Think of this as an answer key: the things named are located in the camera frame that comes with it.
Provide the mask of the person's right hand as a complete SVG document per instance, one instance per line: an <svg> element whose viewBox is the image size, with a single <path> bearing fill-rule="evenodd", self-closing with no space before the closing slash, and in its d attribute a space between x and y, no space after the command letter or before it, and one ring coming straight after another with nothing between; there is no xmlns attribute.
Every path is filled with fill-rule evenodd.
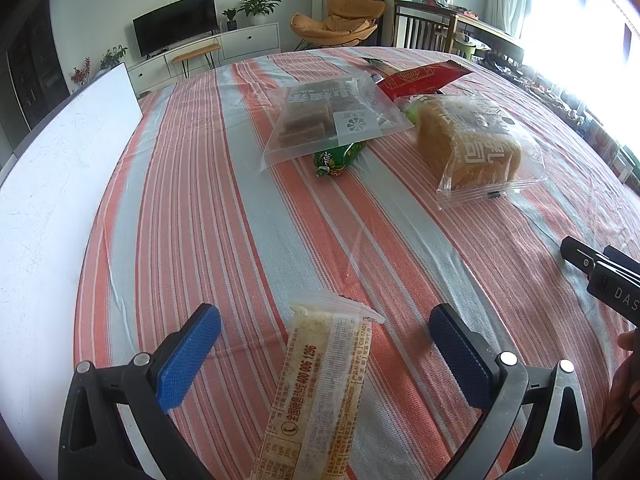
<svg viewBox="0 0 640 480"><path fill-rule="evenodd" d="M621 333L617 337L617 344L626 351L634 350L634 335L638 330L630 330ZM605 428L615 417L615 415L625 406L627 401L631 399L639 391L639 382L631 380L631 364L632 357L628 358L620 364L616 370L612 386L605 402L602 427Z"/></svg>

